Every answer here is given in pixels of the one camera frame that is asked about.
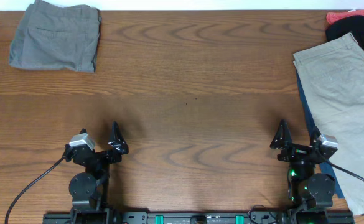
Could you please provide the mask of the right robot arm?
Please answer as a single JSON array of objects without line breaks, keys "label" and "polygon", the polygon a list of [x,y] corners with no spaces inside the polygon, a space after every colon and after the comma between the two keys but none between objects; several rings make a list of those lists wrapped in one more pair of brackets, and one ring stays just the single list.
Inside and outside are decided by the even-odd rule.
[{"label": "right robot arm", "polygon": [[335,179],[328,174],[316,173],[315,166],[326,162],[337,152],[338,142],[334,137],[321,134],[315,128],[309,145],[296,144],[292,141],[287,121],[282,120],[270,148],[279,149],[277,159],[289,164],[288,197],[295,207],[313,210],[333,205]]}]

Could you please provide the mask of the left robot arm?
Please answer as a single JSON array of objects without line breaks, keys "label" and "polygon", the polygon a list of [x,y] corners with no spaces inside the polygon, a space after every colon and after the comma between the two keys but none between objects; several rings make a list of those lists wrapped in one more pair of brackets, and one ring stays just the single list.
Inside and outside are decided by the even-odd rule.
[{"label": "left robot arm", "polygon": [[117,122],[112,125],[108,144],[111,149],[96,152],[94,140],[86,129],[82,129],[65,146],[65,160],[85,168],[84,172],[72,178],[68,187],[72,196],[72,207],[79,212],[101,210],[105,206],[109,166],[121,162],[122,155],[129,152]]}]

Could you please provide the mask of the beige khaki shorts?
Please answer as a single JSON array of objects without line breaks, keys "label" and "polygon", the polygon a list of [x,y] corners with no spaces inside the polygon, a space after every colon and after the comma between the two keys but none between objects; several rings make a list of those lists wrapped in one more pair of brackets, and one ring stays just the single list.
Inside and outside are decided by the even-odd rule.
[{"label": "beige khaki shorts", "polygon": [[320,132],[338,141],[330,161],[364,178],[364,51],[351,33],[294,53]]}]

